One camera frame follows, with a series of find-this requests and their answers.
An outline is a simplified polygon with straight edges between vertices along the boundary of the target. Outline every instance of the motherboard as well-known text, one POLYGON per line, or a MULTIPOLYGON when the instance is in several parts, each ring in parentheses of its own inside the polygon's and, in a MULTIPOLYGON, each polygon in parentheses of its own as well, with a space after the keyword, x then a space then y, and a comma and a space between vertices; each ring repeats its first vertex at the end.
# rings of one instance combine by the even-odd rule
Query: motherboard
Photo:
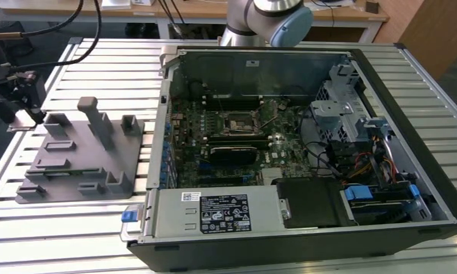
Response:
POLYGON ((178 188, 312 176, 299 133, 304 108, 286 98, 174 100, 178 188))

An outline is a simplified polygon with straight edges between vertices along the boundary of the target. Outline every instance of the slotted aluminum profile table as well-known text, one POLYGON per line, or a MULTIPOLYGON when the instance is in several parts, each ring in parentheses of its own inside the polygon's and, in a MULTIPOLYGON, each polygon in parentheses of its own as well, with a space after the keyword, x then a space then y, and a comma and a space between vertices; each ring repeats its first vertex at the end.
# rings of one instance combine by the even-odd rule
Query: slotted aluminum profile table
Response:
MULTIPOLYGON (((78 58, 92 43, 68 45, 62 60, 78 58)), ((54 70, 44 110, 86 119, 82 96, 99 98, 111 119, 135 114, 146 121, 135 195, 126 200, 18 204, 16 190, 36 156, 46 129, 19 132, 0 161, 0 273, 154 273, 120 241, 120 215, 144 202, 164 45, 215 46, 207 41, 103 39, 80 64, 54 70)), ((394 45, 303 43, 300 47, 363 50, 434 156, 457 188, 457 106, 406 49, 394 45)), ((378 114, 380 109, 368 95, 378 114)), ((140 233, 136 223, 131 234, 140 233)), ((416 245, 392 256, 266 265, 198 273, 457 273, 457 236, 416 245)))

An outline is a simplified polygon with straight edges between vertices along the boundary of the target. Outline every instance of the floor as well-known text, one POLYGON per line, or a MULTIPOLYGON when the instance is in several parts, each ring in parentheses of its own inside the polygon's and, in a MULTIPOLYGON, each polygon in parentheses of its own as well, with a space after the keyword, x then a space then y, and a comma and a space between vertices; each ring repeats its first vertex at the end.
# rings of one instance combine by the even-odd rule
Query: floor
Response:
MULTIPOLYGON (((40 30, 47 27, 48 25, 46 23, 24 23, 27 31, 40 30)), ((106 23, 103 27, 103 38, 128 38, 126 36, 124 28, 126 24, 106 23)), ((95 24, 74 23, 59 33, 34 37, 31 41, 35 46, 35 51, 28 56, 18 58, 19 64, 24 65, 58 60, 68 44, 70 37, 95 37, 95 31, 95 24)), ((47 79, 52 72, 52 67, 43 68, 40 71, 44 79, 47 79)), ((457 60, 439 80, 439 84, 457 104, 457 60)), ((12 137, 14 134, 7 132, 7 125, 0 121, 0 157, 7 149, 7 145, 12 137)))

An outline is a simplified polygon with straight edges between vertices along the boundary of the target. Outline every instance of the black cover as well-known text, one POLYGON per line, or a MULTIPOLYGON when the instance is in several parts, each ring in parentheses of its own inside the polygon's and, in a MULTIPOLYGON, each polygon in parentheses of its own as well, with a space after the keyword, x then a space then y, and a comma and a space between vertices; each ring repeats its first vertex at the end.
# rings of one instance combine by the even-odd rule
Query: black cover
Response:
POLYGON ((274 180, 280 199, 286 199, 291 218, 286 228, 346 227, 354 225, 347 214, 335 178, 280 178, 274 180))

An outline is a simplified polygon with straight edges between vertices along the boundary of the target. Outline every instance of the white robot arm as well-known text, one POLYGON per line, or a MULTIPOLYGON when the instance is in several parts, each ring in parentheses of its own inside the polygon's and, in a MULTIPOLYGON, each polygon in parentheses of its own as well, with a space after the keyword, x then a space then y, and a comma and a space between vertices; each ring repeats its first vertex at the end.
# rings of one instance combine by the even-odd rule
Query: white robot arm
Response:
POLYGON ((230 0, 220 45, 295 47, 312 22, 304 0, 230 0))

